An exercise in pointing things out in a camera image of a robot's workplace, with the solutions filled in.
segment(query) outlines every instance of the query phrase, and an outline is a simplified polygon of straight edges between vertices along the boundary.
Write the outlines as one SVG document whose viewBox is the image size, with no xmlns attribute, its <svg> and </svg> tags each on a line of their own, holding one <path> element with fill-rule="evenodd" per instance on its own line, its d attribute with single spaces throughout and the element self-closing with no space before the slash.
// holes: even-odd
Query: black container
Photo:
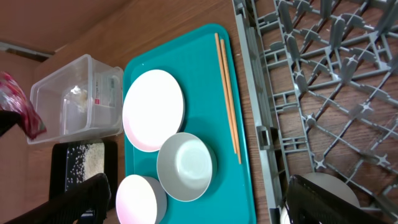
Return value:
<svg viewBox="0 0 398 224">
<path fill-rule="evenodd" d="M 104 144 L 104 173 L 111 189 L 108 210 L 114 208 L 118 189 L 118 145 L 109 140 L 66 142 L 54 145 L 51 159 L 50 200 L 79 184 L 77 181 L 79 178 L 71 175 L 72 169 L 76 169 L 76 166 L 73 165 L 83 162 L 80 157 L 81 153 L 77 149 L 80 146 L 95 143 Z"/>
</svg>

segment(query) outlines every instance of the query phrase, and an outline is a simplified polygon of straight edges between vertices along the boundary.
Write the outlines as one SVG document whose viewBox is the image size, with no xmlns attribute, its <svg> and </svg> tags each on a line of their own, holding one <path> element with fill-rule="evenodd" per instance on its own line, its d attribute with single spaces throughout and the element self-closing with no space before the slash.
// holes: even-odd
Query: teal tray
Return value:
<svg viewBox="0 0 398 224">
<path fill-rule="evenodd" d="M 226 43 L 242 164 L 233 151 L 223 84 L 214 34 Z M 161 69 L 180 85 L 185 100 L 181 132 L 192 133 L 215 152 L 218 171 L 202 197 L 179 202 L 167 196 L 167 211 L 161 223 L 255 223 L 256 212 L 250 167 L 239 100 L 238 84 L 227 31 L 208 24 L 163 44 L 134 59 L 123 77 L 123 98 L 133 81 L 142 73 Z M 158 152 L 141 152 L 124 137 L 126 176 L 138 174 L 158 179 Z"/>
</svg>

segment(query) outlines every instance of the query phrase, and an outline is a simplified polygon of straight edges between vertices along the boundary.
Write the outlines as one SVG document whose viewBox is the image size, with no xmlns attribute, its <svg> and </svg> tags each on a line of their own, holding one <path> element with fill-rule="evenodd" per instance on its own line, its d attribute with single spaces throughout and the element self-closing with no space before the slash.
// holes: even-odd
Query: black object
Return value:
<svg viewBox="0 0 398 224">
<path fill-rule="evenodd" d="M 111 192 L 106 175 L 97 174 L 74 189 L 68 190 L 6 224 L 72 224 L 88 209 L 94 211 L 90 223 L 100 224 L 106 218 L 110 198 Z"/>
<path fill-rule="evenodd" d="M 299 175 L 290 178 L 286 202 L 293 224 L 384 223 Z"/>
<path fill-rule="evenodd" d="M 76 157 L 81 155 L 76 153 L 77 149 L 80 146 L 88 146 L 95 143 L 104 144 L 104 173 L 108 178 L 111 191 L 108 210 L 114 208 L 118 189 L 118 145 L 116 142 L 109 140 L 76 141 L 54 145 L 51 160 L 50 200 L 80 185 L 76 184 L 76 179 L 74 179 L 73 184 L 68 183 L 67 177 L 70 177 L 73 168 L 72 164 L 75 163 Z"/>
<path fill-rule="evenodd" d="M 13 111 L 0 110 L 0 137 L 15 124 L 20 122 L 21 116 Z"/>
</svg>

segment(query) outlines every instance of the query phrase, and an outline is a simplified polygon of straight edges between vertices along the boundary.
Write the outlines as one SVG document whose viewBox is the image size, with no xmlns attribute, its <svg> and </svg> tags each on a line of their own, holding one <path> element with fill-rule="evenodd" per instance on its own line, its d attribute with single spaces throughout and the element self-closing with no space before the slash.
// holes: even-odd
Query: gray dish rack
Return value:
<svg viewBox="0 0 398 224">
<path fill-rule="evenodd" d="M 398 170 L 391 166 L 387 154 L 379 156 L 380 153 L 377 153 L 378 146 L 384 140 L 398 139 L 397 117 L 393 116 L 387 125 L 380 125 L 368 119 L 368 116 L 377 110 L 371 106 L 373 99 L 390 104 L 395 109 L 398 108 L 398 101 L 382 90 L 388 79 L 396 74 L 398 67 L 398 55 L 393 55 L 387 41 L 387 38 L 398 39 L 398 25 L 395 23 L 398 19 L 398 1 L 351 0 L 358 5 L 357 9 L 352 13 L 336 16 L 333 12 L 340 2 L 320 0 L 320 7 L 316 9 L 312 6 L 313 1 L 273 0 L 274 5 L 269 7 L 274 7 L 275 11 L 258 15 L 255 1 L 233 0 L 271 223 L 279 222 L 279 213 L 284 206 L 284 189 L 281 182 L 284 179 L 288 182 L 290 178 L 287 155 L 298 152 L 308 153 L 312 172 L 330 169 L 339 174 L 347 184 L 372 197 L 372 204 L 362 207 L 363 210 L 382 211 L 393 222 L 398 222 L 398 206 L 387 196 L 391 190 L 398 188 L 396 176 L 378 194 L 354 180 L 359 167 L 364 163 L 378 166 L 393 175 L 398 174 Z M 372 7 L 384 10 L 375 26 L 367 25 L 362 18 L 362 15 Z M 294 10 L 295 14 L 291 16 L 289 10 Z M 297 24 L 305 14 L 318 16 L 318 23 L 309 29 L 298 29 Z M 325 40 L 319 32 L 328 21 L 330 36 Z M 365 34 L 350 37 L 349 34 L 353 29 L 364 30 Z M 283 38 L 265 49 L 262 36 L 273 30 L 279 30 Z M 297 44 L 298 37 L 303 39 L 301 47 Z M 312 43 L 317 43 L 321 47 L 311 49 Z M 360 43 L 365 43 L 365 46 L 355 47 Z M 319 56 L 322 56 L 320 60 L 312 59 Z M 361 62 L 371 63 L 375 69 L 358 73 L 357 69 Z M 311 67 L 311 74 L 305 75 L 302 65 Z M 274 93 L 270 72 L 279 67 L 289 68 L 293 88 Z M 331 80 L 315 83 L 320 73 L 328 75 Z M 378 86 L 360 82 L 376 76 L 382 77 Z M 350 86 L 369 96 L 349 110 L 335 100 L 344 86 Z M 328 96 L 316 93 L 316 90 L 331 87 L 334 87 L 334 90 Z M 304 95 L 310 95 L 322 102 L 316 113 L 303 112 L 300 100 Z M 294 97 L 295 101 L 290 102 L 287 100 L 288 97 Z M 348 122 L 339 134 L 317 122 L 328 107 L 333 107 L 348 117 Z M 303 135 L 285 138 L 280 131 L 279 116 L 288 111 L 298 111 Z M 360 149 L 343 139 L 345 132 L 354 121 L 359 121 L 381 133 L 377 141 L 367 150 Z M 334 139 L 324 148 L 321 158 L 316 157 L 310 147 L 311 139 L 308 138 L 308 132 L 311 129 L 318 129 Z M 353 164 L 354 169 L 349 175 L 325 160 L 338 142 L 360 157 L 359 161 Z M 282 168 L 278 166 L 277 152 L 282 155 Z"/>
</svg>

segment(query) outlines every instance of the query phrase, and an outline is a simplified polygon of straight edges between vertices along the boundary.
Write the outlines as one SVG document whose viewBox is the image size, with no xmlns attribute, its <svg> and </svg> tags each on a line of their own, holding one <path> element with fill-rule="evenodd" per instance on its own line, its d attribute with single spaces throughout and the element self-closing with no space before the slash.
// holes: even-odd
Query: chopstick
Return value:
<svg viewBox="0 0 398 224">
<path fill-rule="evenodd" d="M 229 79 L 229 70 L 226 58 L 226 51 L 225 51 L 225 42 L 221 40 L 221 47 L 220 47 L 220 40 L 218 38 L 218 34 L 215 34 L 216 39 L 216 47 L 217 47 L 217 54 L 218 54 L 218 63 L 221 70 L 221 79 L 223 81 L 223 90 L 224 90 L 224 99 L 225 105 L 228 114 L 228 123 L 229 123 L 229 130 L 231 131 L 231 138 L 234 147 L 234 153 L 238 153 L 238 161 L 239 164 L 242 164 L 241 159 L 241 150 L 239 146 L 239 138 L 238 138 L 238 129 L 236 127 L 236 115 L 235 115 L 235 108 L 234 108 L 234 101 L 232 96 L 232 89 L 231 89 L 231 80 Z"/>
</svg>

